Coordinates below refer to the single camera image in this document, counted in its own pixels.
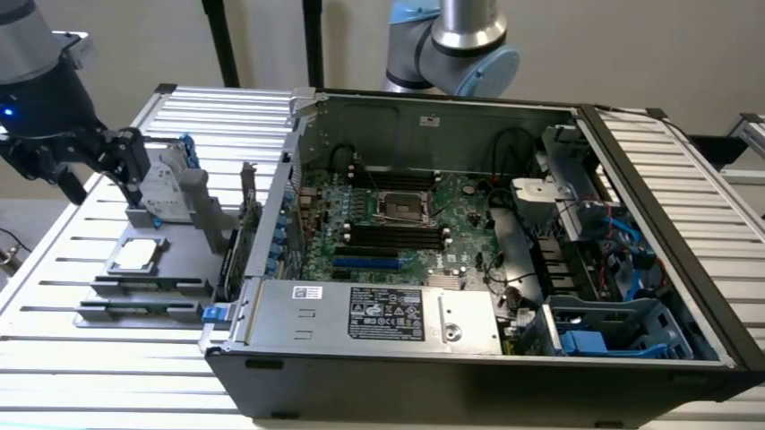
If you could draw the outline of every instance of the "blue pcie slot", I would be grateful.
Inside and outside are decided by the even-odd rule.
[[[403,266],[403,262],[382,258],[336,258],[332,260],[332,265],[352,269],[390,269],[398,271]]]

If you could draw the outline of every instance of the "metal workbench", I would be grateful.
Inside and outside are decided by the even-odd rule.
[[[238,174],[244,160],[258,163],[258,199],[266,201],[282,141],[290,131],[284,127],[290,95],[286,91],[178,87],[171,94],[152,96],[134,123],[155,137],[192,134],[200,164],[211,173],[211,194],[223,206],[235,207],[240,202]],[[688,148],[668,137],[665,130],[634,116],[609,125],[617,127],[612,128],[616,137],[640,173],[646,175],[646,182],[669,199],[662,203],[669,214],[680,216],[673,220],[682,222],[708,212],[717,217],[709,228],[738,229],[741,235],[750,235],[740,228],[738,211],[725,206],[729,197],[716,194],[720,185],[710,183],[706,194],[697,195],[696,200],[682,196],[689,185],[697,185],[688,181],[704,180],[706,176]],[[652,175],[660,170],[664,173]],[[127,225],[126,204],[116,186],[100,176],[93,176],[87,186],[92,192],[85,204],[65,209],[0,293],[0,426],[23,423],[44,428],[254,428],[251,420],[238,415],[202,359],[198,331],[73,326],[73,308],[89,293],[87,283],[99,273]],[[700,209],[694,206],[700,198],[714,201],[718,207],[706,208],[706,203]],[[702,235],[709,242],[709,232],[681,231],[688,231],[688,240]],[[725,271],[717,277],[710,275],[725,281],[725,297],[765,348],[765,279],[752,279],[750,274],[749,279],[736,279],[748,275],[714,263],[716,253],[725,250],[717,245],[702,247],[710,255],[708,271]],[[749,251],[749,262],[764,263],[765,245],[757,249],[752,246]],[[212,339],[222,340],[224,335],[226,331],[216,331]],[[258,424],[359,427],[274,421]],[[645,428],[762,429],[765,387],[722,404],[688,404]]]

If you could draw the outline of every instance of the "sticker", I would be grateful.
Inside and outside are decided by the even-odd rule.
[[[295,286],[291,289],[291,298],[300,298],[300,299],[310,299],[310,300],[319,300],[322,299],[324,287],[318,286]]]
[[[425,341],[422,291],[418,289],[352,287],[348,310],[348,336],[352,339]]]
[[[143,194],[143,206],[160,220],[170,222],[191,221],[176,176],[166,163],[159,161],[152,163],[139,189]]]

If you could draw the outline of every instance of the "side panel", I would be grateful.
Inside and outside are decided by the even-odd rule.
[[[680,279],[690,291],[693,301],[701,308],[714,333],[724,343],[728,354],[738,366],[754,372],[746,374],[729,390],[724,390],[718,396],[713,396],[714,400],[726,400],[732,394],[758,385],[765,379],[765,355],[762,355],[757,342],[752,339],[742,322],[725,301],[725,297],[672,223],[658,199],[645,184],[633,162],[620,147],[597,109],[593,106],[582,106],[581,114],[598,142],[602,158],[605,158],[602,161],[612,165],[614,179],[624,185],[624,191],[633,199],[648,229],[666,253],[668,266],[672,266],[677,271]]]
[[[637,428],[728,372],[207,356],[252,418]]]

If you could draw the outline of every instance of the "power supply label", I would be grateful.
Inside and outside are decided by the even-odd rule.
[[[422,291],[350,289],[348,336],[359,340],[426,340]]]

